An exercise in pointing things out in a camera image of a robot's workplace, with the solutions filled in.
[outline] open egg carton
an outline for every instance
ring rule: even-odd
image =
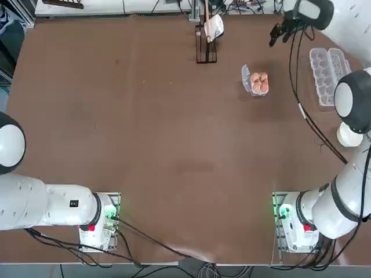
[[[309,53],[319,104],[334,106],[334,93],[339,80],[351,72],[344,53],[337,48],[313,48]]]

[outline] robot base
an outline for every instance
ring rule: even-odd
[[[104,251],[112,251],[117,248],[116,228],[118,221],[110,217],[118,216],[120,208],[120,193],[97,192],[101,201],[100,217],[95,226],[79,227],[80,243]],[[99,252],[91,248],[81,247],[83,252]]]
[[[280,250],[290,253],[313,253],[319,232],[306,231],[296,213],[296,199],[300,192],[274,192],[272,194],[276,222],[276,235]]]

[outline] floor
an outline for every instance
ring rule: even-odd
[[[192,275],[197,276],[198,269],[203,263],[195,259],[187,259],[180,262],[179,266],[184,270],[190,272]],[[141,275],[145,275],[159,266],[150,266],[148,270],[144,270]],[[219,271],[222,275],[233,276],[241,271],[241,266],[225,266],[219,267]],[[65,278],[125,278],[131,277],[137,272],[137,268],[133,265],[115,265],[109,269],[101,268],[90,268],[83,265],[63,265],[63,273]],[[265,266],[256,266],[252,273],[252,278],[257,277],[274,277],[274,278],[294,278],[294,277],[316,277],[316,278],[363,278],[370,277],[371,268],[366,267],[341,267],[333,266],[329,267],[323,272],[313,272],[311,270],[290,270],[290,271],[279,271],[270,269]],[[11,278],[11,277],[37,277],[37,278],[60,278],[60,266],[59,265],[0,265],[0,277]],[[160,272],[154,273],[149,276],[153,278],[168,278],[168,277],[179,277],[186,278],[186,274],[182,273],[177,269],[166,269]]]

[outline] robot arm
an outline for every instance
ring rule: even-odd
[[[21,126],[0,112],[0,231],[33,226],[79,226],[82,244],[108,250],[117,208],[105,193],[79,185],[44,184],[11,174],[23,160],[26,139]]]
[[[364,65],[371,64],[370,10],[371,1],[367,0],[283,0],[286,19],[299,19],[319,29]],[[310,252],[319,233],[336,239],[358,224],[371,137],[371,68],[343,77],[336,87],[334,104],[341,120],[353,132],[366,136],[351,161],[330,183],[313,191],[291,192],[285,197],[279,213],[284,218],[290,252]],[[362,218],[371,213],[370,178],[368,175],[366,179]]]

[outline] brown tabletop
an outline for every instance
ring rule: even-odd
[[[342,164],[320,147],[296,105],[290,45],[279,40],[269,48],[269,33],[281,18],[229,16],[224,22],[214,65],[196,65],[194,26],[185,16],[38,22],[27,32],[8,105],[27,136],[17,172],[120,192],[125,220],[205,261],[269,264],[272,191],[316,188]],[[349,158],[351,150],[335,138],[340,119],[318,108],[308,61],[315,46],[333,44],[320,34],[314,42],[303,40],[299,94]],[[266,97],[244,91],[244,64],[268,72]],[[364,255],[370,228],[364,226],[342,264],[371,264]],[[78,242],[76,227],[39,230]],[[122,231],[141,262],[180,259]],[[76,262],[24,231],[1,232],[0,243],[1,262]],[[117,252],[126,254],[122,243]]]

